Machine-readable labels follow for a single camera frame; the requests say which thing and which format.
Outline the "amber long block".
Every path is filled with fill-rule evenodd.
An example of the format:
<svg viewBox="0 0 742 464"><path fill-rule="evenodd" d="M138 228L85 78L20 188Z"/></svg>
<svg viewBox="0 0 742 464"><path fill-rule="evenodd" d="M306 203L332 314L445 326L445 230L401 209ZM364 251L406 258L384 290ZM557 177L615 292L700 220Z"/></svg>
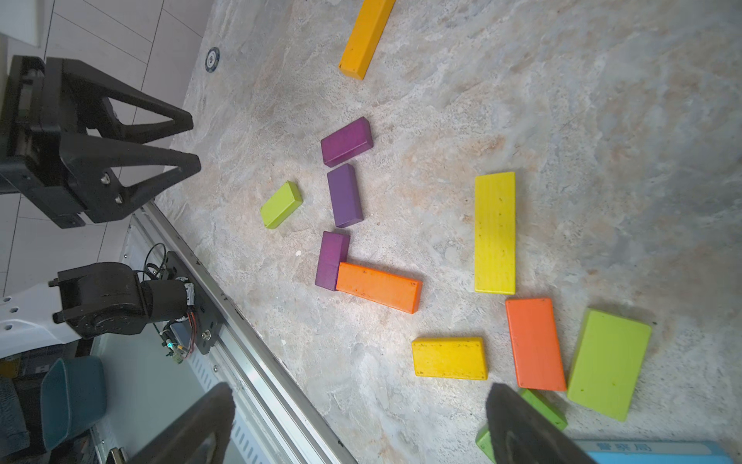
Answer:
<svg viewBox="0 0 742 464"><path fill-rule="evenodd" d="M364 0L338 65L347 77L363 80L390 17L394 0Z"/></svg>

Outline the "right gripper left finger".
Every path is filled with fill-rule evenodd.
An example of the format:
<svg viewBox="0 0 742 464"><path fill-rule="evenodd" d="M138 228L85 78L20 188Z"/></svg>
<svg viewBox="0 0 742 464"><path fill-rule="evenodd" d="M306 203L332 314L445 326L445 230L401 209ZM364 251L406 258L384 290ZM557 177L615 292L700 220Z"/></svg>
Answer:
<svg viewBox="0 0 742 464"><path fill-rule="evenodd" d="M231 387L218 383L128 463L223 463L235 412Z"/></svg>

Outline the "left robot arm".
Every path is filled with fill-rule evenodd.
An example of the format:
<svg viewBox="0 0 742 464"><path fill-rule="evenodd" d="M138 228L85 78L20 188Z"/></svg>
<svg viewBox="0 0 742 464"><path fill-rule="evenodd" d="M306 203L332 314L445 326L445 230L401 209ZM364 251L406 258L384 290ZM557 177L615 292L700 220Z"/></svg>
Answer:
<svg viewBox="0 0 742 464"><path fill-rule="evenodd" d="M189 112L82 61L15 56L1 110L1 191L63 229L123 220L199 172L197 156L157 146L192 127ZM181 280L147 280L121 262L65 270L4 298L1 354L132 336L188 308Z"/></svg>

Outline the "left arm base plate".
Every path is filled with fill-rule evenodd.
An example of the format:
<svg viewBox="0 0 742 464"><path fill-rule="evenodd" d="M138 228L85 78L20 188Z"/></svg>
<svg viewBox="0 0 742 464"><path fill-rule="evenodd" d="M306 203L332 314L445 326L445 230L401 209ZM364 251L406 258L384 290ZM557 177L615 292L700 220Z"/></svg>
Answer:
<svg viewBox="0 0 742 464"><path fill-rule="evenodd" d="M164 257L164 278L181 280L192 285L192 296L187 299L196 319L195 346L202 355L208 355L218 341L218 334L225 323L220 308L214 303L197 275L187 268L185 261L175 251L168 251Z"/></svg>

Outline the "lime green small block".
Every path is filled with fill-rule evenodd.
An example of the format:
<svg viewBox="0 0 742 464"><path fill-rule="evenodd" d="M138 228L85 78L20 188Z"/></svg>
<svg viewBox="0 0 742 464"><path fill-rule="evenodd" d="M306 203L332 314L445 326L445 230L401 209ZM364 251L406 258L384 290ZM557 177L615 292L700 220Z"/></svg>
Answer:
<svg viewBox="0 0 742 464"><path fill-rule="evenodd" d="M287 181L260 209L263 224L268 229L276 229L299 206L303 198L298 186Z"/></svg>

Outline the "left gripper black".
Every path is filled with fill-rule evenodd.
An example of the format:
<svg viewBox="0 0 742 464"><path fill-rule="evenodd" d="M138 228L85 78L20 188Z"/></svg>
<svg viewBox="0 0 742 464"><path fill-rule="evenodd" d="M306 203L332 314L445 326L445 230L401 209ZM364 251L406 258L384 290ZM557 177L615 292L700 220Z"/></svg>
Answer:
<svg viewBox="0 0 742 464"><path fill-rule="evenodd" d="M2 195L18 193L60 228L76 228L85 224L82 212L94 223L123 220L201 170L193 154L133 143L192 130L189 112L80 60L63 59L61 64L77 125L104 138L77 133L60 138L59 131L43 131L44 61L14 56L1 108ZM126 125L116 115L114 101L165 120Z"/></svg>

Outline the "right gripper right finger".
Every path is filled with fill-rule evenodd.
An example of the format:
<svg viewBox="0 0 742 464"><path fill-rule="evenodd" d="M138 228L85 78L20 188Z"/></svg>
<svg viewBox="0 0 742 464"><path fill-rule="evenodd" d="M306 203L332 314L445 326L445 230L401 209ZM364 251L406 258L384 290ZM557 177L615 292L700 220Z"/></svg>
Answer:
<svg viewBox="0 0 742 464"><path fill-rule="evenodd" d="M492 385L485 408L498 464L595 464L588 454L506 384Z"/></svg>

